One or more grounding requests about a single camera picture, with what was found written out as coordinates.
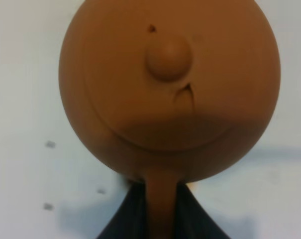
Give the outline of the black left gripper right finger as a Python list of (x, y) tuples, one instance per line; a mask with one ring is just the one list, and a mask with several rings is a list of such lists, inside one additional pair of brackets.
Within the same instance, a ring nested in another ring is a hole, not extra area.
[(174, 219), (175, 239), (230, 239), (196, 200), (185, 184), (178, 184)]

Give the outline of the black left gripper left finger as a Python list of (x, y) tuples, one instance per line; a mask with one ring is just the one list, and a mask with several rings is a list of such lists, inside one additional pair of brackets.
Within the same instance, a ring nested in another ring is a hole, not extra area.
[(145, 185), (133, 183), (97, 239), (147, 239)]

